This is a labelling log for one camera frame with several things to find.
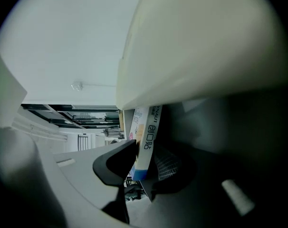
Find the product box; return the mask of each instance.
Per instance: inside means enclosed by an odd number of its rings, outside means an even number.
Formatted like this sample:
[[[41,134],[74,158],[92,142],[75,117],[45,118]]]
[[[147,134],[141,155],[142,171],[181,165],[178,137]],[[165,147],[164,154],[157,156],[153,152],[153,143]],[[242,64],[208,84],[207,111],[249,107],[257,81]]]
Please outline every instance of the product box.
[[[162,106],[137,108],[134,111],[129,139],[136,139],[139,152],[130,171],[132,180],[144,180],[154,150]]]

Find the white ceiling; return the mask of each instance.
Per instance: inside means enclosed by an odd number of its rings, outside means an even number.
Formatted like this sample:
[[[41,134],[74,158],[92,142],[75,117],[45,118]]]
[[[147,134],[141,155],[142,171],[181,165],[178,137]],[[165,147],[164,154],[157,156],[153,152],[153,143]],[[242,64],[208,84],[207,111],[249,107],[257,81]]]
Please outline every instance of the white ceiling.
[[[115,105],[119,59],[139,0],[21,0],[0,31],[0,55],[25,103]],[[74,81],[85,84],[74,91]]]

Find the white plastic cover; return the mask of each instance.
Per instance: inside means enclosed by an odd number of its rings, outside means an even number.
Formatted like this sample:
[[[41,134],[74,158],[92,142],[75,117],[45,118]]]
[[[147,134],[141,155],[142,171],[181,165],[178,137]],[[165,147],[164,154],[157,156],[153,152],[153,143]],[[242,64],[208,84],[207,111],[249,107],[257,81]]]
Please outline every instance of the white plastic cover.
[[[116,105],[162,105],[286,81],[288,46],[267,0],[140,0]]]

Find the ceiling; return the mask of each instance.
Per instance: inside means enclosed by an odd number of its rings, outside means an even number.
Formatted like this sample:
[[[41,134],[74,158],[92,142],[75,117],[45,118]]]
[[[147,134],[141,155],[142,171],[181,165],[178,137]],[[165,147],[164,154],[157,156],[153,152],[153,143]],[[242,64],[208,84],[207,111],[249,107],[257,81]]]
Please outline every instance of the ceiling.
[[[75,108],[72,105],[22,104],[24,110],[61,128],[105,129],[119,127],[117,108]]]
[[[0,30],[0,55],[24,103],[115,105],[115,85],[139,0],[20,0]],[[82,81],[82,91],[71,84]]]

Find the white panel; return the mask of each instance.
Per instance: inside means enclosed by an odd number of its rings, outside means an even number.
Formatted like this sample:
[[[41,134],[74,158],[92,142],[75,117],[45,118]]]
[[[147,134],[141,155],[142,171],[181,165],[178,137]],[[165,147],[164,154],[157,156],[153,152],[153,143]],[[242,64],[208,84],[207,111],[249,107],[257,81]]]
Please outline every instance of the white panel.
[[[74,159],[68,159],[66,161],[57,162],[57,164],[58,164],[58,167],[64,167],[64,166],[67,166],[67,165],[74,164],[75,162],[76,161]]]
[[[102,149],[102,151],[109,151],[112,148],[108,149]],[[77,158],[73,158],[76,160],[76,163],[73,165],[65,166],[62,168],[59,168],[54,160],[54,156],[50,153],[50,151],[47,148],[44,148],[43,146],[38,146],[39,155],[41,157],[42,165],[44,168],[44,172],[46,174],[46,178],[56,195],[59,203],[61,204],[68,227],[84,227],[84,228],[91,228],[91,227],[116,227],[116,228],[127,228],[129,227],[127,224],[120,222],[116,220],[115,218],[112,218],[111,216],[107,215],[103,211],[101,211],[99,208],[96,207],[96,202],[92,202],[90,198],[87,197],[87,194],[94,195],[97,194],[99,196],[107,195],[107,192],[104,193],[103,190],[96,191],[94,189],[87,189],[86,194],[84,195],[83,190],[76,190],[76,186],[73,186],[71,182],[67,179],[67,168],[71,168],[74,165],[77,165],[78,163],[82,164],[82,161],[78,161]],[[60,155],[64,158],[65,156],[69,157],[68,154]],[[71,172],[72,176],[76,178],[76,182],[78,179],[78,176],[74,176],[73,172]]]
[[[103,128],[101,129],[81,129],[81,128],[64,128],[64,127],[60,127],[59,131],[61,133],[77,133],[77,134],[81,134],[81,133],[102,133],[103,132]]]
[[[25,89],[6,68],[0,57],[0,127],[12,125],[26,94]]]
[[[67,134],[67,142],[65,145],[65,152],[77,151],[77,134]]]
[[[95,148],[105,146],[105,135],[96,134]]]
[[[94,206],[103,208],[109,200],[115,200],[117,187],[105,185],[93,172],[95,159],[110,150],[117,148],[115,144],[104,148],[95,148],[78,152],[55,155],[55,161],[73,159],[74,164],[61,167],[69,182]]]

